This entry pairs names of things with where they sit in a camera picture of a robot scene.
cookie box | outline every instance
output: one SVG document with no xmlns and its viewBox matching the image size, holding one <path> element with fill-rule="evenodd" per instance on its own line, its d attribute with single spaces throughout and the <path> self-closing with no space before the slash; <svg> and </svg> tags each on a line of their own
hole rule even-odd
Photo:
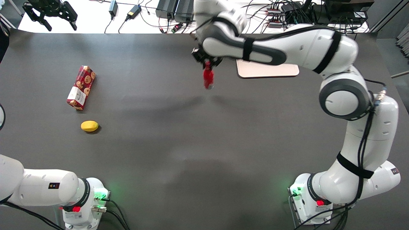
<svg viewBox="0 0 409 230">
<path fill-rule="evenodd" d="M 71 88 L 67 98 L 67 103 L 74 107 L 74 109 L 84 109 L 95 76 L 95 72 L 89 66 L 83 65 L 79 68 L 74 86 Z"/>
</svg>

dark gray tabletop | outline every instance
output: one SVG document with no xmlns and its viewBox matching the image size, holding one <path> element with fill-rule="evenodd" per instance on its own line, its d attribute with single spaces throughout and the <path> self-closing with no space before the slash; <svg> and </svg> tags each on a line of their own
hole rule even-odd
<svg viewBox="0 0 409 230">
<path fill-rule="evenodd" d="M 405 229 L 409 224 L 408 114 L 378 52 L 359 35 L 356 66 L 388 84 L 400 104 L 389 161 L 402 173 L 393 190 L 359 202 L 346 229 Z M 318 103 L 321 78 L 240 79 L 235 61 L 203 88 L 189 35 L 32 34 L 13 31 L 0 65 L 7 120 L 1 154 L 29 169 L 97 177 L 132 230 L 291 230 L 287 187 L 301 173 L 327 170 L 342 147 L 346 121 Z M 97 74 L 83 112 L 65 100 L 80 65 Z M 369 84 L 378 91 L 378 85 Z M 88 135 L 86 120 L 102 129 Z M 30 208 L 54 219 L 52 208 Z M 2 230 L 48 226 L 0 208 Z M 104 215 L 101 230 L 120 229 Z"/>
</svg>

yellow mango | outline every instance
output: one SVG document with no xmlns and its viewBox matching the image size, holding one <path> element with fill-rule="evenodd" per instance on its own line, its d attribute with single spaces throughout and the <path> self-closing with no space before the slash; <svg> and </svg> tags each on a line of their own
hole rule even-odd
<svg viewBox="0 0 409 230">
<path fill-rule="evenodd" d="M 86 132 L 93 132 L 97 130 L 97 128 L 98 128 L 98 123 L 96 123 L 95 121 L 86 121 L 86 122 L 82 122 L 81 124 L 81 129 Z"/>
</svg>

red button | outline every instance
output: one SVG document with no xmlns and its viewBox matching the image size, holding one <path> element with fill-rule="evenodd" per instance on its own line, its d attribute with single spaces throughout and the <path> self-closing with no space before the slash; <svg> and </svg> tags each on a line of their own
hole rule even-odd
<svg viewBox="0 0 409 230">
<path fill-rule="evenodd" d="M 323 202 L 323 201 L 317 201 L 317 205 L 318 205 L 318 206 L 323 206 L 323 205 L 324 205 L 324 202 Z"/>
<path fill-rule="evenodd" d="M 79 212 L 79 210 L 81 209 L 81 207 L 75 206 L 72 208 L 73 212 Z"/>
</svg>

label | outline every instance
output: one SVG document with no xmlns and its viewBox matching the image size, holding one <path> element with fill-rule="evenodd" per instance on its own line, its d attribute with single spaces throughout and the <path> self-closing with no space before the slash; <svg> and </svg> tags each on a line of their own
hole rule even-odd
<svg viewBox="0 0 409 230">
<path fill-rule="evenodd" d="M 329 210 L 330 207 L 328 205 L 323 205 L 323 206 L 316 206 L 315 207 L 315 212 L 323 212 Z"/>
<path fill-rule="evenodd" d="M 65 213 L 65 218 L 66 219 L 81 219 L 82 218 L 82 212 L 66 212 Z"/>
<path fill-rule="evenodd" d="M 59 189 L 60 188 L 60 183 L 50 183 L 48 185 L 48 189 Z"/>
<path fill-rule="evenodd" d="M 391 171 L 392 171 L 392 173 L 393 173 L 394 175 L 396 175 L 396 174 L 399 173 L 398 168 L 393 168 L 393 169 L 391 169 Z"/>
<path fill-rule="evenodd" d="M 364 12 L 354 12 L 354 16 L 357 18 L 366 18 Z"/>
<path fill-rule="evenodd" d="M 85 103 L 85 93 L 83 93 L 78 87 L 73 86 L 71 88 L 70 94 L 68 95 L 67 99 L 68 100 L 76 100 L 78 103 L 80 103 L 82 106 Z"/>
</svg>

